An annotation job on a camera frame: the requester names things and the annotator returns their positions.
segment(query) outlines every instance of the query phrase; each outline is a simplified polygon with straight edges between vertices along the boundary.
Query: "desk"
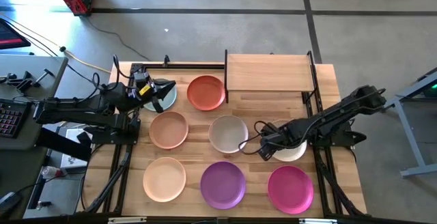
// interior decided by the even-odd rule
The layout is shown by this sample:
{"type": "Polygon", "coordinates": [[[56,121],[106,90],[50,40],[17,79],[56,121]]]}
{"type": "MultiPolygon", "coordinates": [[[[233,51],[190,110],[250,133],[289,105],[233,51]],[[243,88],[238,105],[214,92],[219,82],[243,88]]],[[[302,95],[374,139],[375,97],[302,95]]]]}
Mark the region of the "desk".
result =
{"type": "MultiPolygon", "coordinates": [[[[120,63],[120,69],[129,73],[132,62],[120,63]]],[[[332,106],[340,101],[339,90],[333,65],[316,65],[320,93],[324,107],[332,106]]],[[[255,134],[253,123],[256,120],[274,121],[306,117],[306,109],[302,103],[300,92],[255,92],[229,91],[229,103],[223,103],[217,110],[201,112],[193,108],[186,99],[186,88],[196,77],[202,74],[216,76],[223,80],[223,70],[156,70],[149,69],[152,78],[175,80],[178,99],[170,110],[180,112],[188,121],[189,134],[186,141],[172,150],[157,148],[148,136],[150,122],[157,115],[151,111],[140,111],[141,130],[139,141],[132,153],[128,175],[126,194],[122,215],[135,216],[239,216],[239,217],[322,217],[322,206],[318,181],[315,172],[314,157],[311,148],[304,156],[291,163],[283,163],[272,158],[264,162],[257,154],[241,153],[222,154],[216,151],[208,140],[208,129],[211,122],[220,115],[233,114],[242,118],[249,128],[250,135],[255,134]],[[185,167],[187,181],[181,195],[168,203],[152,201],[143,190],[143,173],[155,159],[170,156],[179,160],[185,167]],[[200,178],[203,171],[212,163],[226,160],[235,163],[246,178],[246,194],[243,200],[229,210],[216,210],[203,200],[200,190],[200,178]],[[267,181],[274,169],[281,165],[295,165],[304,170],[313,180],[314,200],[310,209],[299,215],[290,216],[278,211],[267,197],[267,181]]],[[[115,81],[116,71],[113,68],[109,82],[115,81]]],[[[246,145],[253,150],[259,146],[259,140],[246,145]]],[[[343,148],[333,148],[335,171],[339,185],[356,207],[365,212],[365,203],[361,191],[358,171],[354,158],[343,148]]],[[[85,178],[84,200],[87,205],[97,196],[106,184],[111,167],[113,146],[105,145],[94,154],[85,178]]],[[[332,192],[327,187],[330,206],[333,205],[332,192]]],[[[117,188],[113,193],[113,203],[117,198],[117,188]]]]}
{"type": "MultiPolygon", "coordinates": [[[[43,74],[43,69],[47,68],[55,78],[46,76],[40,82],[41,87],[31,87],[27,92],[32,97],[43,99],[55,95],[66,64],[67,59],[64,57],[0,55],[0,66],[2,66],[0,75],[11,72],[16,74],[17,78],[21,78],[27,70],[34,78],[38,78],[43,74]]],[[[0,84],[2,98],[11,99],[17,95],[15,87],[0,84]]],[[[40,173],[47,149],[33,147],[42,127],[32,120],[34,110],[35,108],[32,107],[17,139],[0,138],[0,197],[10,191],[17,191],[24,186],[34,184],[40,173]]],[[[23,198],[11,214],[11,219],[19,219],[23,216],[32,190],[33,188],[28,188],[20,193],[23,198]]]]}

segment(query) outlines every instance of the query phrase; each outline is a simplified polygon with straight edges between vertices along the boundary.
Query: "purple plate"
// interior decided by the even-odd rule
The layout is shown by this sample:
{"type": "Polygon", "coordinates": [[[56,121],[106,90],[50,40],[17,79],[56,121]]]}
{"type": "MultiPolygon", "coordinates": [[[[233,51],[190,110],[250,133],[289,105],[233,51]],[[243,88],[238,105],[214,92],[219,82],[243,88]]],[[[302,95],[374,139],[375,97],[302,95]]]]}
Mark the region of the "purple plate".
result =
{"type": "Polygon", "coordinates": [[[217,162],[203,173],[200,191],[210,206],[225,210],[240,203],[246,191],[246,180],[234,164],[217,162]]]}

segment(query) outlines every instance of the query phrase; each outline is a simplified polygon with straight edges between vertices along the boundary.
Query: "wooden board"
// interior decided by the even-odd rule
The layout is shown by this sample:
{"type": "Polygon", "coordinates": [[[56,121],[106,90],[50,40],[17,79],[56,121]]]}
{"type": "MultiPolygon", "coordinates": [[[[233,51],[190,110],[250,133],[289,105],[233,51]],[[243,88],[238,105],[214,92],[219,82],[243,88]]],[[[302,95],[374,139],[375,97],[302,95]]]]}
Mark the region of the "wooden board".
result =
{"type": "MultiPolygon", "coordinates": [[[[129,73],[132,62],[120,63],[122,72],[129,73]]],[[[328,64],[316,65],[323,106],[337,103],[339,90],[334,68],[328,64]]],[[[321,217],[322,207],[318,181],[315,172],[313,152],[309,148],[304,156],[295,162],[282,163],[272,158],[264,162],[257,154],[241,153],[222,154],[216,151],[208,141],[208,129],[211,122],[220,115],[233,114],[241,117],[247,124],[249,132],[254,135],[253,124],[257,120],[274,121],[306,117],[300,92],[230,92],[229,104],[222,104],[215,111],[201,112],[191,106],[186,99],[186,88],[197,76],[209,74],[223,80],[222,70],[153,70],[152,78],[176,80],[178,99],[171,110],[180,112],[188,120],[189,134],[186,141],[172,150],[163,150],[153,145],[148,136],[150,122],[157,115],[145,109],[141,110],[141,132],[138,144],[134,147],[124,207],[122,214],[135,216],[250,216],[250,217],[291,217],[278,211],[267,196],[269,175],[281,165],[295,165],[308,173],[313,180],[314,200],[310,209],[293,217],[321,217]],[[168,203],[152,201],[143,190],[142,179],[147,166],[157,158],[170,156],[178,159],[186,169],[187,181],[182,194],[168,203]],[[203,171],[216,161],[226,160],[235,163],[246,178],[246,194],[243,200],[230,210],[216,210],[203,200],[199,183],[203,171]]],[[[110,82],[115,81],[115,69],[110,82]]],[[[251,141],[246,150],[255,150],[259,139],[251,141]]],[[[112,145],[105,145],[91,159],[89,171],[85,178],[84,200],[89,205],[106,184],[111,166],[112,145]]],[[[354,158],[343,148],[333,148],[335,171],[339,185],[356,207],[365,212],[365,203],[358,178],[354,158]]],[[[113,194],[113,204],[117,198],[117,188],[113,194]]],[[[332,192],[327,188],[330,206],[333,206],[332,192]]]]}
{"type": "Polygon", "coordinates": [[[313,91],[306,55],[229,54],[229,91],[313,91]]]}

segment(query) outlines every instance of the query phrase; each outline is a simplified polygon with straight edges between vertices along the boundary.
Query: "wooden table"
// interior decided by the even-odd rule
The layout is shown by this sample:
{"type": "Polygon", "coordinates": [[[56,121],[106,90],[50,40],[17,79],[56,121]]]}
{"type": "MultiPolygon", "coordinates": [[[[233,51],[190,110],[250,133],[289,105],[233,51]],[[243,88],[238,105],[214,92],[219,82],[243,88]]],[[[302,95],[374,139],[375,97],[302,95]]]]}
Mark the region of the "wooden table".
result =
{"type": "MultiPolygon", "coordinates": [[[[123,73],[129,73],[132,62],[120,63],[123,73]]],[[[317,64],[318,81],[323,107],[327,108],[340,101],[339,90],[333,65],[317,64]]],[[[149,138],[148,128],[157,113],[142,109],[140,112],[141,131],[139,142],[134,146],[130,171],[124,198],[122,214],[135,216],[239,216],[239,217],[322,217],[322,205],[318,181],[315,172],[313,152],[307,148],[304,156],[291,163],[283,163],[274,158],[264,162],[261,157],[241,153],[222,154],[215,150],[208,140],[208,129],[214,119],[221,115],[232,114],[241,117],[249,128],[250,135],[255,134],[253,124],[257,120],[275,121],[306,117],[300,92],[229,92],[229,103],[223,103],[217,110],[201,112],[196,110],[186,99],[188,84],[199,75],[212,75],[223,80],[224,70],[163,70],[149,69],[152,78],[175,80],[178,99],[170,108],[180,112],[189,123],[186,141],[172,150],[156,147],[149,138]],[[179,160],[186,170],[186,186],[181,195],[167,203],[152,201],[143,190],[143,174],[147,166],[157,158],[170,156],[179,160]],[[236,164],[246,178],[246,194],[243,200],[229,210],[216,210],[210,207],[201,196],[199,185],[203,171],[212,163],[220,160],[236,164]],[[277,210],[268,199],[267,181],[269,175],[281,165],[294,165],[304,170],[313,180],[314,199],[311,207],[299,215],[288,215],[277,210]]],[[[114,82],[115,68],[109,82],[114,82]]],[[[254,150],[259,146],[259,139],[253,140],[245,147],[254,150]]],[[[113,145],[105,145],[96,152],[90,162],[85,178],[85,205],[102,190],[106,184],[111,168],[113,145]]],[[[339,185],[355,206],[365,212],[365,203],[358,178],[358,171],[352,154],[344,148],[333,148],[333,159],[339,185]]],[[[328,200],[333,210],[332,191],[326,183],[328,200]]],[[[117,199],[118,185],[114,188],[112,206],[117,199]]]]}

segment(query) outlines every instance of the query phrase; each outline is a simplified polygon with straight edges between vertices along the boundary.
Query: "gray desk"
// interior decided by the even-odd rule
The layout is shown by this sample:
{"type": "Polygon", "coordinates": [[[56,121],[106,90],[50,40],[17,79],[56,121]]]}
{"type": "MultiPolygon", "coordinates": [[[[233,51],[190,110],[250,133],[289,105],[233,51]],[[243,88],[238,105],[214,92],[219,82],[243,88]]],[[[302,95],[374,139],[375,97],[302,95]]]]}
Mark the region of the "gray desk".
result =
{"type": "MultiPolygon", "coordinates": [[[[41,81],[40,88],[31,88],[27,92],[29,96],[43,99],[55,95],[67,61],[68,60],[63,57],[0,55],[0,75],[11,72],[17,74],[17,77],[20,78],[20,75],[24,74],[24,71],[27,70],[34,75],[35,78],[38,78],[43,73],[43,69],[46,68],[50,70],[56,78],[46,76],[46,78],[41,81]]],[[[17,95],[13,88],[7,87],[6,84],[0,85],[0,96],[2,98],[12,98],[17,95]]],[[[3,142],[3,138],[0,138],[0,144],[2,144],[0,145],[2,147],[2,150],[0,150],[0,196],[4,196],[10,191],[17,191],[24,186],[34,184],[40,173],[47,149],[33,147],[33,144],[38,138],[41,125],[32,122],[31,115],[28,119],[30,120],[27,120],[23,124],[21,133],[17,139],[14,141],[6,141],[6,143],[9,144],[3,144],[5,143],[3,142]],[[21,143],[19,140],[23,140],[23,145],[12,145],[12,143],[21,143]]],[[[20,192],[23,198],[11,214],[11,219],[19,219],[23,216],[32,190],[33,188],[28,188],[20,192]]]]}

